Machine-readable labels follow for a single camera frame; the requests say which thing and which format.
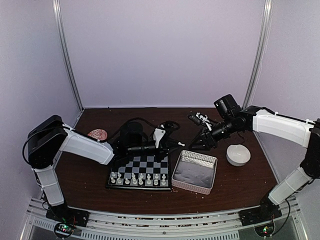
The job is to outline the black white chessboard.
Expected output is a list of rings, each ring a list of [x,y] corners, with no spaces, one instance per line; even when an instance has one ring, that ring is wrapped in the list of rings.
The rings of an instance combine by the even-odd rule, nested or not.
[[[111,183],[112,172],[115,172],[115,183]],[[132,173],[135,174],[137,185],[132,183]],[[139,185],[139,175],[142,173],[143,185]],[[147,175],[150,174],[152,185],[147,185]],[[158,174],[158,185],[154,185],[154,175]],[[166,176],[166,185],[161,186],[162,175]],[[122,183],[118,184],[117,179],[121,178]],[[125,178],[129,179],[130,184],[125,184]],[[131,158],[124,166],[119,167],[117,170],[111,169],[109,177],[106,180],[105,187],[107,189],[135,189],[135,190],[151,190],[151,191],[170,191],[172,189],[171,184],[171,168],[168,157],[165,157],[162,161],[157,162],[153,156],[135,156]]]

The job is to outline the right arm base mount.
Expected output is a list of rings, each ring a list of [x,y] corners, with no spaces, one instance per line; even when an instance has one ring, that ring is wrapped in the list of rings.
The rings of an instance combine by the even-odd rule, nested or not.
[[[260,237],[270,237],[276,228],[274,220],[282,216],[279,205],[268,197],[264,197],[258,207],[241,210],[238,214],[242,226],[255,225],[255,233]]]

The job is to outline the twelfth white chess piece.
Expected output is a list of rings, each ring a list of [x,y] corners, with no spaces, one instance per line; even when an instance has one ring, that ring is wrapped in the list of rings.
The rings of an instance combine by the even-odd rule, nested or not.
[[[146,181],[146,184],[147,184],[148,186],[151,186],[151,185],[152,185],[152,181],[151,181],[150,179],[148,179],[148,180]]]

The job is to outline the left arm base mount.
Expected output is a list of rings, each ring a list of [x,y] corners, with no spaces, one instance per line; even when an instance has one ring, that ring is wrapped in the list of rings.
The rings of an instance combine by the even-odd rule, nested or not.
[[[47,200],[42,207],[46,210],[46,218],[57,221],[53,233],[58,239],[65,240],[72,236],[77,227],[87,226],[90,213],[86,210],[70,208],[65,202],[52,206]]]

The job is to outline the eleventh white chess piece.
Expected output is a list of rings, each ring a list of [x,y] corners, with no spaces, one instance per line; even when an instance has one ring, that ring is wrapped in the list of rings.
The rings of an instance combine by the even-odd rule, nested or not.
[[[132,178],[132,184],[133,185],[137,185],[138,184],[138,181],[135,177]]]

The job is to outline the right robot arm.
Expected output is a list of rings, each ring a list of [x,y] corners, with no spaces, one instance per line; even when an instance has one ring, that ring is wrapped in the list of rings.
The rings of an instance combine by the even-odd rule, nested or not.
[[[201,112],[188,116],[194,124],[202,127],[189,145],[191,151],[209,151],[217,148],[219,141],[245,131],[268,135],[305,149],[305,155],[297,167],[261,199],[256,210],[259,220],[268,220],[287,198],[319,179],[319,120],[302,120],[263,106],[250,105],[243,108],[231,94],[219,98],[213,104],[221,121],[211,120]]]

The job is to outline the pink plastic basket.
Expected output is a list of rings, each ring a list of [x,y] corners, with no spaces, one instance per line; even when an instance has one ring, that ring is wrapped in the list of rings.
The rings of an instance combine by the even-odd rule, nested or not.
[[[171,184],[183,190],[209,195],[216,177],[218,159],[189,150],[182,150],[171,176]]]

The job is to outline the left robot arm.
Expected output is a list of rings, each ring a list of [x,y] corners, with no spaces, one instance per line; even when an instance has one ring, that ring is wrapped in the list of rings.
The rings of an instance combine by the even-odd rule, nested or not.
[[[154,125],[144,118],[134,117],[113,135],[100,140],[65,124],[59,115],[52,115],[28,134],[22,157],[31,166],[49,211],[61,222],[67,222],[74,214],[68,207],[53,166],[58,152],[75,154],[102,165],[119,166],[128,157],[140,156],[154,156],[161,162],[171,151],[184,146],[170,137],[179,129],[180,125],[174,121]]]

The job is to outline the fifteenth white chess piece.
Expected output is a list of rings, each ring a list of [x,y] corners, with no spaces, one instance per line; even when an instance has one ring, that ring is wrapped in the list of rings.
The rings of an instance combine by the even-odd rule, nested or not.
[[[155,186],[157,186],[157,185],[159,184],[159,181],[158,181],[157,179],[155,179],[155,180],[153,181],[153,184],[154,184]]]

